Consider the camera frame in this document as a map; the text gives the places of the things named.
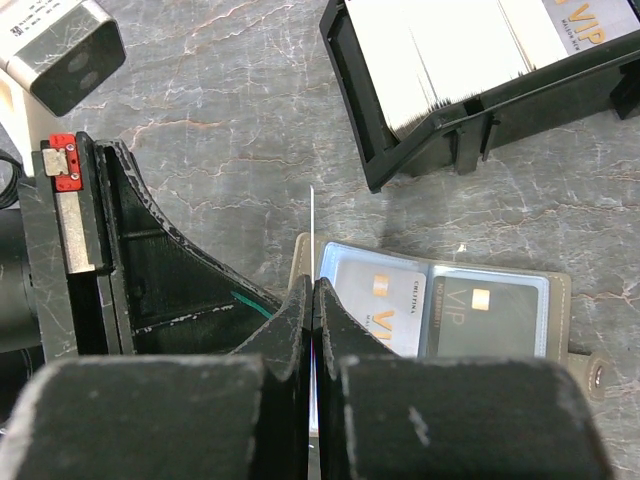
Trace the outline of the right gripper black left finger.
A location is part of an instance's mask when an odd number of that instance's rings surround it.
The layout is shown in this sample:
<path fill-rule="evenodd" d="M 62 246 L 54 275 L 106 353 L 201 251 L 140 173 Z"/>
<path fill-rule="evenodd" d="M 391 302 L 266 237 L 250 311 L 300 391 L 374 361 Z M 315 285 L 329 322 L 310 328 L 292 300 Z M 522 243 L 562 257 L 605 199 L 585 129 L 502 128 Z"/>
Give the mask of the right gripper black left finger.
<path fill-rule="evenodd" d="M 309 456 L 313 287 L 299 276 L 280 309 L 234 350 L 265 368 L 252 479 L 306 479 Z"/>

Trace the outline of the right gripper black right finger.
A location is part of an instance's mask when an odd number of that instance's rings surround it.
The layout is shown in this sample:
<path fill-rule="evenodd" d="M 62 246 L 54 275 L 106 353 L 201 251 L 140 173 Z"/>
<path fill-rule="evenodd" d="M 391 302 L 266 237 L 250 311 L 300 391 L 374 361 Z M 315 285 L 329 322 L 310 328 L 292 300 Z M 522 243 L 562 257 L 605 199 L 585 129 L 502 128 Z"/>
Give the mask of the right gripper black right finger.
<path fill-rule="evenodd" d="M 390 424 L 398 416 L 397 359 L 347 313 L 329 280 L 315 283 L 320 463 L 323 479 L 395 479 Z"/>

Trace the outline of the grey card holder wallet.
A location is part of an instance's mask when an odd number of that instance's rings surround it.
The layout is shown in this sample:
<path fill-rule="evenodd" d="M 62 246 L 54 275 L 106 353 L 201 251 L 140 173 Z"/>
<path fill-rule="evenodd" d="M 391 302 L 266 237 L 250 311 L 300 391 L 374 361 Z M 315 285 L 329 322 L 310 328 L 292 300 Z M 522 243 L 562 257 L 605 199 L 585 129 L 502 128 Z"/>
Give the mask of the grey card holder wallet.
<path fill-rule="evenodd" d="M 556 361 L 593 401 L 611 361 L 569 347 L 572 282 L 559 272 L 440 262 L 300 234 L 291 279 L 326 278 L 343 308 L 403 357 Z"/>

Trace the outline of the black plastic card box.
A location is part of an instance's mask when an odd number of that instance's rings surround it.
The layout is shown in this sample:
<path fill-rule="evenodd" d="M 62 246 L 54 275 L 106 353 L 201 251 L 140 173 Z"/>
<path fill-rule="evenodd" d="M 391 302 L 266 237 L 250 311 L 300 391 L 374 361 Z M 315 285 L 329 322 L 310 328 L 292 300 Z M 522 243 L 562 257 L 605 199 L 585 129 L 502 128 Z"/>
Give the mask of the black plastic card box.
<path fill-rule="evenodd" d="M 387 127 L 346 10 L 331 1 L 321 17 L 325 43 L 359 150 L 366 182 L 379 191 L 395 175 L 453 166 L 473 172 L 490 151 L 613 109 L 639 112 L 639 28 L 616 40 L 437 109 L 403 140 Z"/>

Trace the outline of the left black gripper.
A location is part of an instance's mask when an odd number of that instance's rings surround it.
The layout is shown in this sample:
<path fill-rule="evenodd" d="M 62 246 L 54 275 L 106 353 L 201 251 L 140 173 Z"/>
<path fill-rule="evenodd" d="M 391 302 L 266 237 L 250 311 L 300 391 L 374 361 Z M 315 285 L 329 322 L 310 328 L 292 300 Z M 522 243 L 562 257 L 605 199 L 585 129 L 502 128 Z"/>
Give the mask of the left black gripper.
<path fill-rule="evenodd" d="M 1 212 L 1 351 L 225 354 L 279 298 L 214 259 L 161 211 L 121 140 L 53 134 Z"/>

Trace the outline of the silver VIP credit card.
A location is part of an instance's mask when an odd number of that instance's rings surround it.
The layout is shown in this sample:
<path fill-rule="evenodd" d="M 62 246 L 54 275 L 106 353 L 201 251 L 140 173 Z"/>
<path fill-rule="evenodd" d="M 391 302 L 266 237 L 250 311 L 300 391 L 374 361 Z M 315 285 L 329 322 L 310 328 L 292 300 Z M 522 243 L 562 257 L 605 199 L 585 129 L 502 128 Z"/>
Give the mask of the silver VIP credit card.
<path fill-rule="evenodd" d="M 418 355 L 426 276 L 417 271 L 345 260 L 334 289 L 345 310 L 404 357 Z"/>

